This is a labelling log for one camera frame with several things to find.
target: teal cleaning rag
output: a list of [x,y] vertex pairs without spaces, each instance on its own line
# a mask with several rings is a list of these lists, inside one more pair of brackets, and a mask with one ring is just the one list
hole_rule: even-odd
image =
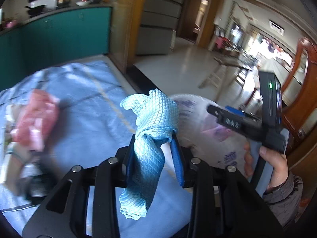
[[145,217],[158,185],[165,157],[161,145],[177,132],[177,104],[158,89],[150,95],[135,94],[121,101],[124,109],[137,115],[134,169],[131,181],[120,195],[120,212],[126,218]]

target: metal bolt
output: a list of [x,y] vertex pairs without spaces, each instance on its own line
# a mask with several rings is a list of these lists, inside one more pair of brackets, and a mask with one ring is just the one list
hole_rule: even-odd
[[82,170],[82,166],[80,166],[80,165],[76,165],[76,166],[74,166],[74,167],[72,168],[72,171],[73,171],[74,173],[78,173],[80,170]]
[[191,159],[191,162],[192,162],[194,165],[198,165],[198,164],[200,163],[200,159],[197,158],[197,157],[193,157],[193,158]]
[[116,157],[110,157],[110,158],[108,159],[108,162],[109,162],[109,164],[116,164],[116,163],[118,163],[118,158],[116,158]]
[[231,173],[234,173],[237,170],[237,168],[235,166],[228,166],[227,169]]

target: blurred hand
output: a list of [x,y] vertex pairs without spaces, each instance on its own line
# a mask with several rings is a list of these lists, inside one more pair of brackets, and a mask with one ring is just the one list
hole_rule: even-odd
[[[251,167],[253,162],[253,157],[250,153],[250,143],[247,142],[244,146],[246,153],[244,155],[245,165],[245,177],[249,178],[253,175],[253,169]],[[266,147],[260,148],[260,156],[267,161],[271,166],[273,166],[273,173],[271,177],[271,181],[266,189],[266,192],[270,192],[275,187],[284,183],[288,178],[288,167],[287,160],[284,154],[278,153],[274,150],[268,149]]]

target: handheld device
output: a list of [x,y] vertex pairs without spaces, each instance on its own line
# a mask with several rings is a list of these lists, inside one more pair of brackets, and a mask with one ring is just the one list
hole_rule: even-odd
[[208,113],[218,118],[217,123],[244,135],[250,141],[253,156],[251,185],[262,197],[272,176],[273,167],[259,156],[263,145],[285,153],[289,132],[281,128],[281,84],[274,73],[259,71],[260,93],[263,98],[262,118],[232,107],[209,105]]

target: red package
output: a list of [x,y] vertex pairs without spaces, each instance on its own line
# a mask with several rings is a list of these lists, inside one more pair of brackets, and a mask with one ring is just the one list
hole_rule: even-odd
[[11,132],[13,140],[29,150],[43,151],[44,142],[58,118],[58,104],[58,98],[43,90],[33,90]]

